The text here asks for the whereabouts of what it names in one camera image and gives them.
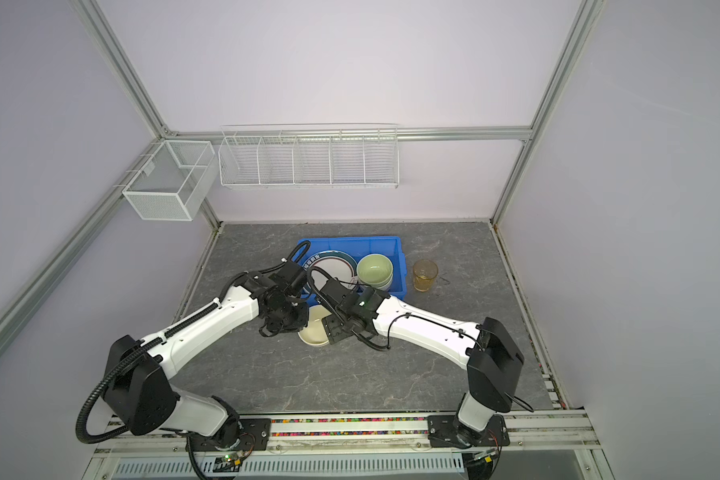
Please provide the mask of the cream white bowl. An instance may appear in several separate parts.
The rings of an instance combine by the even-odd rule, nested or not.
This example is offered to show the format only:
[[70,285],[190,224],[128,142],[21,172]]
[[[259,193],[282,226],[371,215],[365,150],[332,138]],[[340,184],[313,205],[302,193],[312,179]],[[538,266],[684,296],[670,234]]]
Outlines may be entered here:
[[382,291],[387,291],[387,290],[391,287],[393,280],[394,280],[394,276],[390,276],[388,279],[386,279],[386,280],[383,281],[383,282],[364,282],[364,281],[361,281],[361,282],[360,282],[360,285],[361,285],[362,287],[374,288],[374,289],[378,289],[378,290],[382,290]]

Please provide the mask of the green rimmed white plate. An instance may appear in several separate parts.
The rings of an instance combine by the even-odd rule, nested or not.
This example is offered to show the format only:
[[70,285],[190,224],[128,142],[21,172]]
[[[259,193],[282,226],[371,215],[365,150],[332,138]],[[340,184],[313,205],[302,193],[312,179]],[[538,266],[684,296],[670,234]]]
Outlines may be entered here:
[[345,287],[357,284],[357,261],[342,251],[324,250],[311,254],[303,263],[303,267],[306,270],[310,267],[322,269]]

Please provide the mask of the amber glass cup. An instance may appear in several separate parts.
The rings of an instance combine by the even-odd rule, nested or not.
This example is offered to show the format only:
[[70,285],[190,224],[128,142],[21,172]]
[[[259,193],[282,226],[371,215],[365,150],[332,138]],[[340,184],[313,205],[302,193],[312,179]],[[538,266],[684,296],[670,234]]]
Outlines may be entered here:
[[429,291],[439,274],[438,265],[429,259],[420,259],[413,265],[413,286],[418,292]]

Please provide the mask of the bowls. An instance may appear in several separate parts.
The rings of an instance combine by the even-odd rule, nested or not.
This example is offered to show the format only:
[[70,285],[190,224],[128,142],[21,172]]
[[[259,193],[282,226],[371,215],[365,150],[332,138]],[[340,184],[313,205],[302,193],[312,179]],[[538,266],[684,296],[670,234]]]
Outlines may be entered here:
[[321,305],[310,307],[307,326],[298,332],[300,340],[312,347],[328,345],[329,338],[322,320],[329,315],[329,310]]

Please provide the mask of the light green bowl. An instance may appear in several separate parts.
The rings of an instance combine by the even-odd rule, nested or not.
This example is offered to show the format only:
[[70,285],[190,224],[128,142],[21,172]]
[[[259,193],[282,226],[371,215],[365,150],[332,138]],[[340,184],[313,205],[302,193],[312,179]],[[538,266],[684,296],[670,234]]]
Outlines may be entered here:
[[392,261],[382,254],[369,254],[357,264],[357,277],[364,284],[384,284],[394,275]]

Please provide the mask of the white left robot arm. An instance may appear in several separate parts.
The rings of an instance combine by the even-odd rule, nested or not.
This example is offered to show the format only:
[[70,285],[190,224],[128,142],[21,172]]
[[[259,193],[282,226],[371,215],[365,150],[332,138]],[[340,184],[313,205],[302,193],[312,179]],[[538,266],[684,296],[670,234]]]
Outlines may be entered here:
[[270,334],[305,328],[308,306],[300,290],[252,272],[231,281],[221,295],[178,323],[142,339],[118,339],[90,401],[103,400],[122,421],[121,432],[181,431],[211,438],[223,447],[234,444],[240,429],[234,408],[171,381],[205,349],[257,318],[264,320]]

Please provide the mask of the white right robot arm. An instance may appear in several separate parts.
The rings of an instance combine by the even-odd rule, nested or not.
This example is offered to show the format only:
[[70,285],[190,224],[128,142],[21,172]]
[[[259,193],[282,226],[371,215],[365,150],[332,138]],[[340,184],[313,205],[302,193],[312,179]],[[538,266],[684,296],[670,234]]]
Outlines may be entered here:
[[466,439],[488,433],[489,422],[511,411],[525,364],[506,327],[487,317],[461,321],[413,307],[375,289],[361,293],[317,295],[343,334],[376,351],[387,351],[394,339],[437,354],[466,372],[468,390],[454,418]]

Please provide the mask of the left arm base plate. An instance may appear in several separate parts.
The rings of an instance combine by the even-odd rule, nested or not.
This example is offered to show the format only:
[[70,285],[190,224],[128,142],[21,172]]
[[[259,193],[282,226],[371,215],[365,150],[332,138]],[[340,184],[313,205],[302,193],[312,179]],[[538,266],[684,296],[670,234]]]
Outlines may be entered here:
[[272,421],[267,417],[242,418],[227,421],[214,435],[189,435],[195,451],[259,451],[265,450],[270,437]]

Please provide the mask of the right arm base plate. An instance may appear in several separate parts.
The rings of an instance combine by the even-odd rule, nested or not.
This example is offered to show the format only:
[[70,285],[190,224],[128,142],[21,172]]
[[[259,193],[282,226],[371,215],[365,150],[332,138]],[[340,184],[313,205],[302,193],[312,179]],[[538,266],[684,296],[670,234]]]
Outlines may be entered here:
[[510,444],[505,419],[495,414],[481,431],[462,424],[455,414],[427,417],[428,440],[435,448],[467,449],[472,447],[505,447]]

